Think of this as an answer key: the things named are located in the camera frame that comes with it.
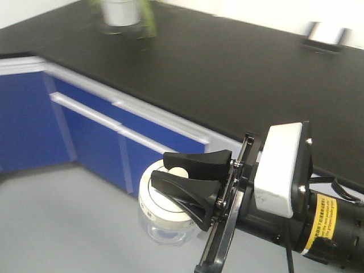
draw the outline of black countertop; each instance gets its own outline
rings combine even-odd
[[[0,31],[0,54],[34,52],[241,140],[310,120],[316,167],[364,185],[364,51],[316,52],[302,37],[154,5],[158,35],[105,35],[87,1]]]

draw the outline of yellow warning label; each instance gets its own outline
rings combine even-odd
[[[302,254],[307,253],[317,237],[332,239],[335,231],[336,217],[336,199],[318,193],[315,219],[313,220],[311,234]]]

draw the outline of robotic arm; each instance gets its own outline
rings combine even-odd
[[[308,122],[271,126],[262,137],[248,133],[240,155],[165,153],[167,170],[153,171],[151,186],[183,210],[210,236],[195,273],[219,273],[236,229],[351,272],[364,270],[364,210],[335,177],[312,176]],[[313,191],[311,183],[331,183],[344,199]]]

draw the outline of white flower pot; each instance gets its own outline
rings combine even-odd
[[[140,22],[137,0],[101,0],[106,24],[113,27],[131,26]]]

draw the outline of white wall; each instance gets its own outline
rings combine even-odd
[[[0,28],[77,0],[0,0]],[[363,0],[162,0],[296,34],[310,21],[335,23],[351,29],[346,45],[364,49]]]
[[[78,0],[0,0],[0,28]]]

